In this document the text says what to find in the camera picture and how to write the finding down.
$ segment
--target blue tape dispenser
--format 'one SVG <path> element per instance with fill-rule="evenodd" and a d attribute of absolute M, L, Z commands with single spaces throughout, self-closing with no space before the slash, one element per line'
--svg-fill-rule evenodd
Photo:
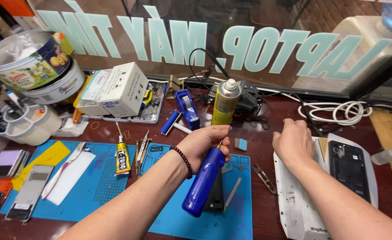
<path fill-rule="evenodd" d="M 182 113 L 187 128 L 194 131 L 200 128 L 200 118 L 196 114 L 192 98 L 187 89 L 175 92 L 175 102 L 178 110 Z"/>

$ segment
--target brown bead bracelet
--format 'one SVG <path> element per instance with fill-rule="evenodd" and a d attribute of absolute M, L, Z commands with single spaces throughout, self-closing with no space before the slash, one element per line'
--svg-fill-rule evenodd
<path fill-rule="evenodd" d="M 193 177 L 192 168 L 190 167 L 189 161 L 187 160 L 186 156 L 184 156 L 183 152 L 178 149 L 177 146 L 171 146 L 170 150 L 175 150 L 183 158 L 184 162 L 186 163 L 187 169 L 189 170 L 189 175 L 187 179 L 191 179 Z"/>

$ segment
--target brick wall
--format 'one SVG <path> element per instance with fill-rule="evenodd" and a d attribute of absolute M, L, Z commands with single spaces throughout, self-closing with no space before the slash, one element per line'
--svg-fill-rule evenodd
<path fill-rule="evenodd" d="M 332 32 L 345 18 L 380 16 L 382 3 L 362 0 L 311 0 L 301 15 L 303 28 L 312 33 Z"/>

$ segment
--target rubber band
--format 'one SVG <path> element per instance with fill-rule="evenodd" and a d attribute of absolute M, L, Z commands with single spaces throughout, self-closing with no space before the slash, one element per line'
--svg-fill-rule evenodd
<path fill-rule="evenodd" d="M 96 126 L 95 128 L 93 128 L 93 127 L 92 127 L 92 124 L 94 124 L 94 123 L 97 123 L 97 126 Z M 100 123 L 99 123 L 99 122 L 94 122 L 94 123 L 91 123 L 91 126 L 90 126 L 92 130 L 95 130 L 95 129 L 97 129 L 97 128 L 98 128 L 98 126 L 100 125 Z"/>
<path fill-rule="evenodd" d="M 128 140 L 128 139 L 130 139 L 130 138 L 131 138 L 131 134 L 129 134 L 129 131 L 128 131 L 128 130 L 124 131 L 124 136 L 125 136 L 125 140 Z"/>

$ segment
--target blue silicone mat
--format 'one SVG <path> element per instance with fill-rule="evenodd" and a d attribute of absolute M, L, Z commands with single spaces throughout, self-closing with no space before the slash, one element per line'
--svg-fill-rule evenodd
<path fill-rule="evenodd" d="M 145 173 L 165 153 L 169 145 L 150 143 L 143 161 L 141 173 Z M 239 177 L 242 181 L 225 212 L 203 212 L 199 218 L 190 216 L 181 208 L 194 177 L 185 180 L 165 205 L 149 232 L 189 239 L 251 239 L 252 240 L 252 194 L 251 159 L 232 154 L 233 170 L 222 175 L 224 202 Z"/>
<path fill-rule="evenodd" d="M 57 140 L 48 140 L 44 144 L 39 145 L 29 162 L 33 161 L 55 142 Z M 70 154 L 79 144 L 79 142 L 74 141 L 61 142 L 70 150 Z M 69 194 L 67 194 L 63 202 L 57 206 L 39 197 L 32 217 L 78 222 L 125 190 L 128 175 L 113 176 L 116 171 L 116 145 L 87 143 L 86 147 L 90 148 L 92 154 L 96 155 L 96 157 L 73 186 Z M 134 145 L 128 145 L 128 153 L 132 165 L 135 156 Z M 50 179 L 60 169 L 67 158 L 69 158 L 70 154 L 55 166 Z M 16 190 L 11 190 L 11 193 L 0 210 L 1 214 L 7 214 L 17 194 L 18 192 Z"/>

